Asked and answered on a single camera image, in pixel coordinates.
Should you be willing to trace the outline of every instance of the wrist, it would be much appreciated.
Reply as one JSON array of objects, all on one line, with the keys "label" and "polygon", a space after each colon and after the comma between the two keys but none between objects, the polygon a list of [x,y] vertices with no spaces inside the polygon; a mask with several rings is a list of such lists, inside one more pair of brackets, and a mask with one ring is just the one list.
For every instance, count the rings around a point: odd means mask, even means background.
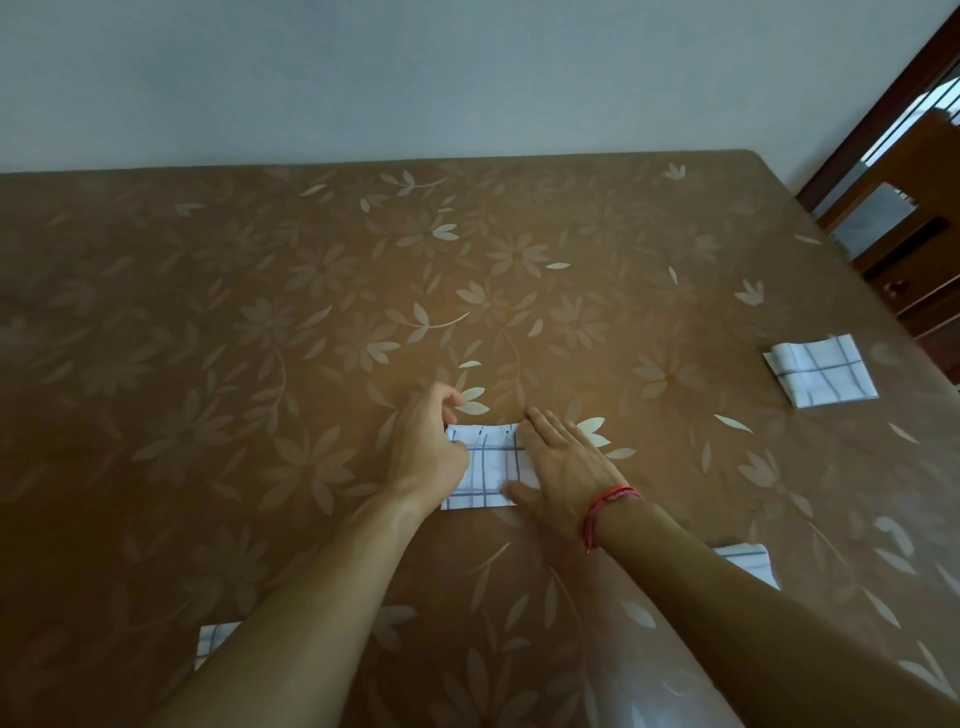
[{"label": "wrist", "polygon": [[372,510],[409,537],[413,537],[429,515],[411,489],[399,482],[388,483],[368,503]]},{"label": "wrist", "polygon": [[605,551],[610,551],[624,539],[636,540],[637,535],[646,535],[654,508],[643,498],[622,497],[607,503],[594,519],[594,539]]}]

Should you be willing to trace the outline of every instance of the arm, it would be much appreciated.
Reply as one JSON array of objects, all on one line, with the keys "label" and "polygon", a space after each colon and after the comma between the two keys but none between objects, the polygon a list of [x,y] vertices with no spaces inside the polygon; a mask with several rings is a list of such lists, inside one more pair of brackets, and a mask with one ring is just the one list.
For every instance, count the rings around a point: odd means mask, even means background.
[{"label": "arm", "polygon": [[353,673],[396,565],[426,516],[453,492],[469,456],[434,384],[396,424],[383,491],[295,581],[237,628],[151,725],[318,728],[340,720]]},{"label": "arm", "polygon": [[[626,483],[573,423],[530,411],[520,430],[541,491],[507,495],[579,538],[587,506]],[[749,726],[960,725],[960,707],[690,536],[657,505],[621,498],[597,543],[653,600]]]}]

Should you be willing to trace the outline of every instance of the wooden cabinet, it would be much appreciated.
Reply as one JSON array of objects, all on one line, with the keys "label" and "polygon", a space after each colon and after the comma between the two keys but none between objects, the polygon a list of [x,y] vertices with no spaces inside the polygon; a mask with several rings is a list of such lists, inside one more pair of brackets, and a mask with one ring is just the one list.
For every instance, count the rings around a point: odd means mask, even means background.
[{"label": "wooden cabinet", "polygon": [[852,262],[930,357],[960,383],[960,129],[924,114],[821,216],[828,232],[882,184],[916,208]]}]

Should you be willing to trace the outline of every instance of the red thread bracelet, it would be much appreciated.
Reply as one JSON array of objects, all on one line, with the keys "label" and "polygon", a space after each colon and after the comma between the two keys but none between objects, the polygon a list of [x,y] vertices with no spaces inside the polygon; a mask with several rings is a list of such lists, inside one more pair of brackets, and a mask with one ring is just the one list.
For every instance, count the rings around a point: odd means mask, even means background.
[{"label": "red thread bracelet", "polygon": [[596,528],[597,513],[608,503],[612,503],[622,497],[643,498],[636,488],[629,485],[614,485],[612,488],[608,488],[594,498],[593,501],[590,502],[590,505],[587,506],[587,510],[584,511],[584,522],[580,527],[580,535],[584,540],[584,546],[587,547],[587,551],[593,551],[597,548],[596,541],[593,537],[593,532]]}]

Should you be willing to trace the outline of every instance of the brown tablecloth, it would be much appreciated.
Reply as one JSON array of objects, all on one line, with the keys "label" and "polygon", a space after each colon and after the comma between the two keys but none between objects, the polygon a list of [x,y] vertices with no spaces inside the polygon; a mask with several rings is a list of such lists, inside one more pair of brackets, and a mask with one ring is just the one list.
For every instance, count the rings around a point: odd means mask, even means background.
[{"label": "brown tablecloth", "polygon": [[[604,418],[693,533],[960,690],[960,402],[753,154],[6,176],[0,212],[5,720],[136,723],[433,379],[483,389],[462,422]],[[881,398],[792,410],[761,352],[840,333]],[[346,723],[480,716],[736,724],[605,555],[505,508],[426,522]]]}]

